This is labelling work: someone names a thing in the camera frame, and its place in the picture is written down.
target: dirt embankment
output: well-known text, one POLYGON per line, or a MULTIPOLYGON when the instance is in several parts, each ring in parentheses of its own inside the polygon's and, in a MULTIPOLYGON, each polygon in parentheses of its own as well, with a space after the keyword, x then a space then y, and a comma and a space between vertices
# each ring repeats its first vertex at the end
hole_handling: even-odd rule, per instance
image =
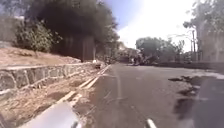
POLYGON ((28 66, 28 65, 59 65, 78 63, 80 60, 72 57, 64 57, 49 53, 37 52, 19 48, 0 49, 0 67, 28 66))

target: wall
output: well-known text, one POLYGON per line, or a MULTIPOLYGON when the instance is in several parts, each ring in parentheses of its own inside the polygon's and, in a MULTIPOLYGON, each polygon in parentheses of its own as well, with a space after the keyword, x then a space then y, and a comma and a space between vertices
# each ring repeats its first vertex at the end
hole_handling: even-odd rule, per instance
POLYGON ((0 69, 0 94, 11 89, 51 84, 63 78, 94 71, 93 63, 0 69))

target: retaining wall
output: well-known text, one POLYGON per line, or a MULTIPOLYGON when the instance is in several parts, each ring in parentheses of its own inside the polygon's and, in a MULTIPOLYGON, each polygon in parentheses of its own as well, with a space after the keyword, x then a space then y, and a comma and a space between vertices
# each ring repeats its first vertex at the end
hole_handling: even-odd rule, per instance
POLYGON ((0 94, 6 90, 51 84, 57 80, 96 71, 93 63, 0 69, 0 94))

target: bush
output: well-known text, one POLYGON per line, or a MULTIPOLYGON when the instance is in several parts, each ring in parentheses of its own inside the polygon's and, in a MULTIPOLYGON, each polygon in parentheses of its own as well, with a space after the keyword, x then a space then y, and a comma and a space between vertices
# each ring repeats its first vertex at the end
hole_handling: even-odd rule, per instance
POLYGON ((17 27, 15 35, 17 38, 16 46, 30 49, 34 52, 49 52, 52 44, 58 42, 54 38, 57 33, 53 35, 49 29, 44 27, 43 22, 22 23, 17 27))

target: sky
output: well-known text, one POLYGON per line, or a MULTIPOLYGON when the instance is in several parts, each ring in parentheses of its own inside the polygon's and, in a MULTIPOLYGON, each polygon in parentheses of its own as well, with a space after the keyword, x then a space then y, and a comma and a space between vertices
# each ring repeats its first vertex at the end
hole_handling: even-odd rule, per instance
MULTIPOLYGON (((135 48, 135 42, 142 37, 175 37, 190 34, 183 27, 189 21, 195 0, 106 0, 118 22, 120 40, 127 47, 135 48)), ((190 40, 175 37, 174 41, 185 40, 184 50, 190 51, 190 40)))

